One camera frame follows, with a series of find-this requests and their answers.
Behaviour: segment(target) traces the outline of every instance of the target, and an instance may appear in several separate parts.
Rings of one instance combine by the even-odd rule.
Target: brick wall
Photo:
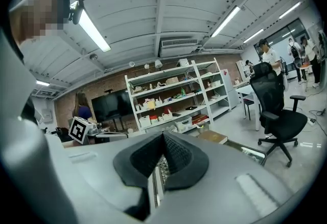
[[[201,56],[188,57],[187,59],[189,63],[191,63],[191,60],[194,60],[196,63],[201,63],[206,61],[212,61],[214,57],[216,58],[220,69],[228,69],[232,81],[236,77],[240,78],[240,73],[236,66],[236,62],[238,60],[241,60],[240,55],[201,55]],[[162,61],[163,67],[161,69],[164,70],[164,69],[174,68],[176,66],[177,61],[178,59],[170,59],[170,60]],[[154,64],[151,63],[150,72],[155,72],[155,71],[156,70],[154,68]],[[58,127],[68,127],[68,119],[72,117],[72,112],[75,106],[75,94],[77,91],[82,91],[86,94],[89,105],[91,107],[93,117],[95,119],[91,99],[105,95],[106,93],[104,93],[104,91],[108,89],[112,89],[113,91],[119,91],[121,89],[126,88],[125,75],[127,75],[128,78],[132,78],[135,76],[144,75],[146,73],[147,72],[145,71],[143,66],[127,69],[121,72],[117,72],[115,74],[108,75],[97,81],[91,82],[57,99],[55,101],[55,112],[56,112]],[[188,86],[183,88],[186,90],[186,93],[190,91]],[[164,95],[173,96],[178,92],[180,92],[180,88],[175,88],[170,91],[166,91]],[[177,111],[193,104],[194,104],[193,98],[190,98],[184,101],[180,101],[176,104],[172,104],[172,109],[173,111]],[[161,112],[162,112],[161,109],[156,109],[156,111],[152,111],[151,113],[160,114]],[[121,129],[118,120],[116,123],[118,128]],[[123,117],[123,123],[125,129],[133,128],[134,130],[137,130],[137,125],[133,114]]]

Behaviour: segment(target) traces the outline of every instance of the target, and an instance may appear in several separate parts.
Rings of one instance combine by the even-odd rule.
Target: white ceiling
[[[50,98],[55,98],[103,76],[108,69],[125,69],[130,61],[154,61],[164,38],[196,38],[203,49],[231,53],[260,28],[272,29],[278,16],[297,1],[305,0],[85,0],[86,11],[110,51],[102,52],[72,23],[59,36],[26,42],[21,50],[35,77],[51,83],[47,88],[36,87],[34,94],[48,96],[50,90],[54,91]],[[221,34],[210,38],[234,3],[242,10]],[[96,61],[90,60],[92,53],[97,54]]]

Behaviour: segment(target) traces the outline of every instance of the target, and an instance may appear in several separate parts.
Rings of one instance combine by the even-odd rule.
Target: chair armrest
[[[261,113],[261,116],[266,118],[267,120],[271,120],[271,121],[276,121],[279,119],[279,116],[269,112],[269,111],[264,111]]]
[[[305,96],[300,96],[300,95],[292,95],[290,97],[290,99],[294,99],[294,100],[305,100]]]
[[[293,105],[293,112],[296,112],[297,109],[297,103],[299,100],[305,100],[305,96],[299,96],[299,95],[292,95],[290,99],[294,99],[294,105]]]

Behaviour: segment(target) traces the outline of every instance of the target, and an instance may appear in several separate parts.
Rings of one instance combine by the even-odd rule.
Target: black monitor
[[[133,114],[126,89],[92,99],[92,106],[97,122],[108,121]]]

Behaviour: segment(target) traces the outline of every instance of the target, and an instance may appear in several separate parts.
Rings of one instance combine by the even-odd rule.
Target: floor
[[[299,85],[297,80],[291,81],[289,89],[284,92],[285,107],[292,108],[293,100],[289,99],[291,95],[308,96],[305,101],[299,101],[298,111],[304,113],[307,117],[314,118],[310,110],[323,110],[326,108],[327,89],[312,88],[313,77],[309,78],[308,90],[305,92],[304,84]],[[259,150],[268,151],[272,144],[262,143],[258,146],[258,139],[264,138],[264,129],[255,130],[254,106],[250,106],[251,121],[248,117],[244,119],[244,108],[239,104],[232,111],[227,112],[215,119],[213,130],[228,136],[228,139],[253,147]],[[318,122],[327,132],[327,114],[318,117]],[[307,124],[303,131],[297,136],[298,146],[293,143],[286,143],[290,155],[293,158],[292,166],[286,167],[288,159],[280,148],[275,149],[267,158],[265,168],[279,177],[294,193],[309,183],[317,174],[326,155],[327,137],[317,125]]]

